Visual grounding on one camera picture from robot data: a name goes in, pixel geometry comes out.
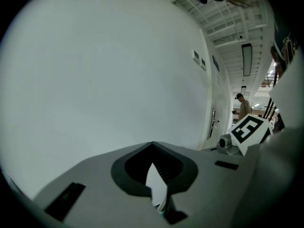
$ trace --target ceiling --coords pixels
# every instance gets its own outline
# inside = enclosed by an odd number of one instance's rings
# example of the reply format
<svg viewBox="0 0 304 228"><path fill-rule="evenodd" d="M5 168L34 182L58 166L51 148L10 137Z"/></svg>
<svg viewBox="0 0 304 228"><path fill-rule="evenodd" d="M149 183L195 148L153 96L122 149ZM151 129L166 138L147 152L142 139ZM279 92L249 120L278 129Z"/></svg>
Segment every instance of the ceiling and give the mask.
<svg viewBox="0 0 304 228"><path fill-rule="evenodd" d="M256 0L254 7L246 9L213 0L207 4L176 0L175 4L190 13L214 43L228 71L234 95L246 86L245 95L254 96L272 61L274 19L270 6L264 0ZM244 77L241 45L247 43L252 44L253 58L251 74Z"/></svg>

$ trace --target rectangular light fixture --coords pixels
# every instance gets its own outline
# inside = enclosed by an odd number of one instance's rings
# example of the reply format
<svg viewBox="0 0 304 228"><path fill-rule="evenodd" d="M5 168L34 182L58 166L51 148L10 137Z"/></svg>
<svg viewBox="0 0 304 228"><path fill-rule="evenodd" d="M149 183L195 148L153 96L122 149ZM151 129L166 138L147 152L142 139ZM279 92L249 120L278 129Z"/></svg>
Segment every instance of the rectangular light fixture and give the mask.
<svg viewBox="0 0 304 228"><path fill-rule="evenodd" d="M250 43L242 45L243 51L243 76L250 76L252 65L252 45Z"/></svg>
<svg viewBox="0 0 304 228"><path fill-rule="evenodd" d="M242 86L242 89L241 89L241 94L244 95L246 92L246 86Z"/></svg>

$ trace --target person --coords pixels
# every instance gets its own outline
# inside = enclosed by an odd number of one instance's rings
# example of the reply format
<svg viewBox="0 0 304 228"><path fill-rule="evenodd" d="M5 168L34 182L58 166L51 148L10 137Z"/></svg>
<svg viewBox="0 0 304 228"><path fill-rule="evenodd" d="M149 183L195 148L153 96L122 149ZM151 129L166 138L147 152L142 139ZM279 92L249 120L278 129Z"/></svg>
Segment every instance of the person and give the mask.
<svg viewBox="0 0 304 228"><path fill-rule="evenodd" d="M247 114L250 112L250 105L249 101L246 100L242 94L237 94L236 99L238 99L239 102L241 102L241 107L239 109L238 114L238 122L241 121Z"/></svg>

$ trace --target black rectangular slot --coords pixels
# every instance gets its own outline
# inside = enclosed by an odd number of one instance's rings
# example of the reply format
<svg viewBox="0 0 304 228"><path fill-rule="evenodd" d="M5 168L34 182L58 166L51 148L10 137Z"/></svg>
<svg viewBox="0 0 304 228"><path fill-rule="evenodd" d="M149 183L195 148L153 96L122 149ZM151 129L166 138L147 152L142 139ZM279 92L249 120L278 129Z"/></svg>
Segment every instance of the black rectangular slot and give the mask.
<svg viewBox="0 0 304 228"><path fill-rule="evenodd" d="M73 204L79 198L85 186L72 182L46 209L53 218L63 221Z"/></svg>
<svg viewBox="0 0 304 228"><path fill-rule="evenodd" d="M221 167L232 169L232 170L236 170L238 168L238 165L236 165L236 164L231 164L231 163L227 163L227 162L223 162L223 161L217 161L217 162L215 162L215 164L218 166L221 166Z"/></svg>

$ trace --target standing man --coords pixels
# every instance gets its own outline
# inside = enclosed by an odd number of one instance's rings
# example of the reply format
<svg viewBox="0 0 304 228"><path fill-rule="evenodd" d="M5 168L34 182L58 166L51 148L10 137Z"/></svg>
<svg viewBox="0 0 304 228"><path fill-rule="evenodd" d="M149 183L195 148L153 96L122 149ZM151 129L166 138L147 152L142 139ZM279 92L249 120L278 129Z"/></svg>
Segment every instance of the standing man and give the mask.
<svg viewBox="0 0 304 228"><path fill-rule="evenodd" d="M249 101L245 100L242 94L237 94L236 99L241 102L241 107L239 109L238 122L241 121L250 112Z"/></svg>

